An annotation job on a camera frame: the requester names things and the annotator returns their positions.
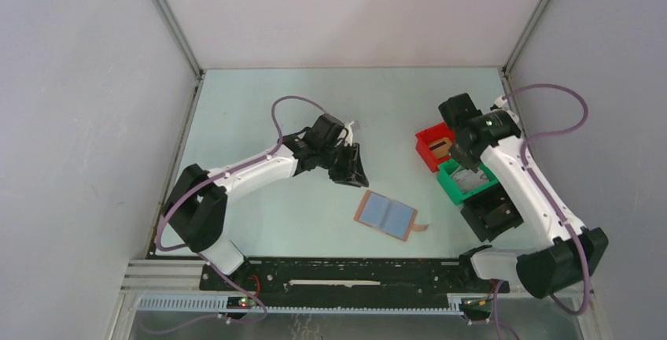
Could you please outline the tan leather card holder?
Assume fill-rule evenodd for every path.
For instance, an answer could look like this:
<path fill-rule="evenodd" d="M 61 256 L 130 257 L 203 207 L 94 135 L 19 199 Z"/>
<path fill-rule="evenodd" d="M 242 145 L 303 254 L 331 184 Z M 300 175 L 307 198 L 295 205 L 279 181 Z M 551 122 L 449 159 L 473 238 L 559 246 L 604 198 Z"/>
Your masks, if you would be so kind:
<path fill-rule="evenodd" d="M 366 191 L 354 216 L 355 222 L 401 242 L 407 242 L 412 233 L 429 230 L 430 224 L 417 219 L 417 209 L 372 190 Z"/>

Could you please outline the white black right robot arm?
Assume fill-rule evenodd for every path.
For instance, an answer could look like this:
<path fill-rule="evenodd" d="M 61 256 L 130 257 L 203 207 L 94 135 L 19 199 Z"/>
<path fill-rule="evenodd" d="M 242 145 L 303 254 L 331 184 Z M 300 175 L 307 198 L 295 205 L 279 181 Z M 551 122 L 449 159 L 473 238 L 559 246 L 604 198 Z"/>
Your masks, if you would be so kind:
<path fill-rule="evenodd" d="M 460 167 L 486 167 L 535 240 L 528 249 L 482 246 L 463 254 L 457 279 L 468 291 L 480 290 L 489 279 L 517 283 L 535 298 L 555 298 L 565 288 L 582 285 L 582 305 L 591 300 L 591 276 L 609 245 L 602 228 L 589 229 L 555 192 L 528 150 L 513 112 L 499 98 L 487 113 L 468 94 L 442 102 L 438 109 L 454 133 L 451 158 Z"/>

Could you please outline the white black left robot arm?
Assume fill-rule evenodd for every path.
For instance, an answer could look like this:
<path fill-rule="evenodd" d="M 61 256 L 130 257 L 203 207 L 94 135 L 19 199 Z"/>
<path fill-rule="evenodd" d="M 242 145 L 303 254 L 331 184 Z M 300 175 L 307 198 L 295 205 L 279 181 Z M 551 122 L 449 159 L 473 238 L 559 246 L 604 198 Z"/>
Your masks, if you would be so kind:
<path fill-rule="evenodd" d="M 239 290 L 249 279 L 246 257 L 223 233 L 227 206 L 270 183 L 298 176 L 316 168 L 327 171 L 331 181 L 350 187 L 368 187 L 360 145 L 354 140 L 355 122 L 343 123 L 323 114 L 310 127 L 280 135 L 278 143 L 262 153 L 223 168 L 186 167 L 177 179 L 162 213 L 156 247 L 162 233 L 171 228 L 187 248 L 214 266 L 218 279 L 230 290 Z"/>

